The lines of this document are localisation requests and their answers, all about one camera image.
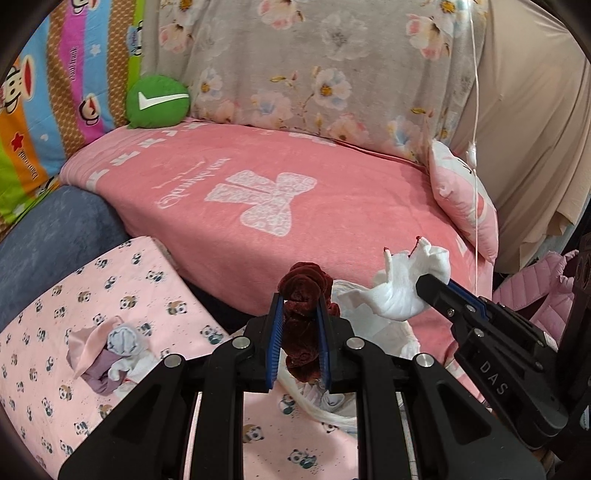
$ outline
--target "fabric flower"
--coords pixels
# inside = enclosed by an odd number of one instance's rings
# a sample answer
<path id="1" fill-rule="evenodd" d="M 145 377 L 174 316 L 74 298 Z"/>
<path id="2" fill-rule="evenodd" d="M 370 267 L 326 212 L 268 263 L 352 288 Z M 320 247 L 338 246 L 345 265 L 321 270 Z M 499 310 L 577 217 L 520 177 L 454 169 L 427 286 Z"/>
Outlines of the fabric flower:
<path id="1" fill-rule="evenodd" d="M 441 29 L 432 18 L 409 15 L 406 29 L 410 44 L 428 60 L 438 60 L 445 44 Z"/>
<path id="2" fill-rule="evenodd" d="M 342 110 L 347 106 L 351 95 L 351 84 L 345 74 L 337 69 L 324 69 L 318 72 L 314 83 L 314 100 L 318 105 Z"/>
<path id="3" fill-rule="evenodd" d="M 189 33 L 189 30 L 176 23 L 171 23 L 160 28 L 158 35 L 160 46 L 164 50 L 173 53 L 184 52 L 192 39 L 193 37 Z"/>
<path id="4" fill-rule="evenodd" d="M 218 124 L 235 124 L 240 114 L 238 104 L 231 100 L 224 100 L 212 115 L 212 120 Z"/>
<path id="5" fill-rule="evenodd" d="M 470 21 L 467 0 L 440 0 L 433 21 L 450 37 L 461 35 Z"/>
<path id="6" fill-rule="evenodd" d="M 208 67 L 202 71 L 199 77 L 199 100 L 219 100 L 222 97 L 222 79 L 217 72 Z"/>
<path id="7" fill-rule="evenodd" d="M 388 122 L 387 128 L 389 140 L 384 143 L 382 149 L 397 157 L 417 161 L 417 154 L 421 148 L 421 129 L 402 115 Z"/>
<path id="8" fill-rule="evenodd" d="M 204 53 L 205 60 L 213 60 L 230 47 L 228 23 L 213 18 L 199 29 L 195 43 Z"/>
<path id="9" fill-rule="evenodd" d="M 205 0 L 178 0 L 173 7 L 175 22 L 185 28 L 192 27 L 204 5 Z"/>
<path id="10" fill-rule="evenodd" d="M 295 0 L 262 0 L 258 6 L 258 14 L 265 25 L 270 25 L 275 30 L 287 30 L 294 23 L 304 21 Z"/>
<path id="11" fill-rule="evenodd" d="M 332 13 L 320 23 L 320 26 L 328 58 L 343 61 L 368 55 L 368 28 L 364 22 L 350 13 Z"/>
<path id="12" fill-rule="evenodd" d="M 364 124 L 358 122 L 352 113 L 343 113 L 328 127 L 326 133 L 329 137 L 342 140 L 361 147 L 369 142 L 369 132 Z"/>
<path id="13" fill-rule="evenodd" d="M 285 120 L 293 117 L 291 101 L 279 92 L 259 92 L 251 96 L 256 110 L 251 123 L 259 128 L 278 129 Z"/>
<path id="14" fill-rule="evenodd" d="M 308 140 L 312 140 L 314 143 L 318 143 L 320 145 L 327 145 L 328 147 L 336 147 L 336 145 L 333 141 L 327 140 L 322 137 L 317 137 L 316 135 L 301 134 L 298 132 L 290 132 L 290 137 L 307 138 Z"/>

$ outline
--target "floral blanket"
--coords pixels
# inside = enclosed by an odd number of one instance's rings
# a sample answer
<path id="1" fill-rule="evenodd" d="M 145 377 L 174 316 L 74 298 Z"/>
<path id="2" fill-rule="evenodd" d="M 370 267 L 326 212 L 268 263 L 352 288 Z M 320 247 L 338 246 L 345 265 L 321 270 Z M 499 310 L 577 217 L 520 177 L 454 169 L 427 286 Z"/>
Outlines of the floral blanket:
<path id="1" fill-rule="evenodd" d="M 194 117 L 338 139 L 421 161 L 453 135 L 488 0 L 146 0 L 144 73 Z"/>

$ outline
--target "pink bed sheet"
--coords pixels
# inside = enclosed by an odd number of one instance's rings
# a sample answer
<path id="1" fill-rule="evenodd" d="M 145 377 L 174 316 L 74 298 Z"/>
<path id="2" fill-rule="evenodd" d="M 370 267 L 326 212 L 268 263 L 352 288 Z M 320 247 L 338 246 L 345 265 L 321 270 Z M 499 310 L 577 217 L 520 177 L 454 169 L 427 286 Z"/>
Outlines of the pink bed sheet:
<path id="1" fill-rule="evenodd" d="M 424 170 L 303 134 L 183 122 L 98 139 L 61 171 L 96 192 L 129 233 L 159 239 L 179 273 L 227 304 L 268 310 L 298 261 L 370 285 L 383 247 L 411 250 L 418 235 L 450 251 L 452 278 L 474 290 L 474 250 L 439 208 Z M 478 295 L 492 265 L 479 257 Z M 449 365 L 456 344 L 434 310 L 411 319 L 423 351 Z M 476 392 L 461 369 L 450 369 Z"/>

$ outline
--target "beige cloth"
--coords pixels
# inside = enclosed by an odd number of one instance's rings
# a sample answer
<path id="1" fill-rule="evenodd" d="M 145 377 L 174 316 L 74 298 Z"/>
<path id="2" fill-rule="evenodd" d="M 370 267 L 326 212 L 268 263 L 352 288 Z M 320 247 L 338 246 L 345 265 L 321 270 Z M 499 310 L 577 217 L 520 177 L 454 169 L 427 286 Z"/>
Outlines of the beige cloth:
<path id="1" fill-rule="evenodd" d="M 529 0 L 491 0 L 478 68 L 478 175 L 499 217 L 495 269 L 514 273 L 546 235 L 577 222 L 591 187 L 589 62 L 567 28 Z M 475 89 L 451 149 L 472 137 Z"/>

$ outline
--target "metal screw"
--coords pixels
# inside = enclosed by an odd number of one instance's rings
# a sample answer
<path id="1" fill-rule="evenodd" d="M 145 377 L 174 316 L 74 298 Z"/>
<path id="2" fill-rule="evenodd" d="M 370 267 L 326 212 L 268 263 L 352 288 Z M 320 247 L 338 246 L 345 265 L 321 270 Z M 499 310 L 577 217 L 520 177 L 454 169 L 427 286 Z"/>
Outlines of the metal screw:
<path id="1" fill-rule="evenodd" d="M 429 355 L 428 353 L 420 353 L 415 357 L 416 362 L 421 365 L 421 367 L 432 367 L 435 363 L 435 359 Z"/>
<path id="2" fill-rule="evenodd" d="M 181 364 L 181 361 L 181 356 L 174 353 L 164 359 L 164 365 L 168 368 L 174 368 L 178 367 Z"/>
<path id="3" fill-rule="evenodd" d="M 351 337 L 347 340 L 347 346 L 353 350 L 361 350 L 365 346 L 365 342 L 362 338 Z"/>
<path id="4" fill-rule="evenodd" d="M 240 350 L 248 348 L 250 344 L 251 340 L 248 337 L 236 337 L 234 340 L 232 340 L 232 346 Z"/>

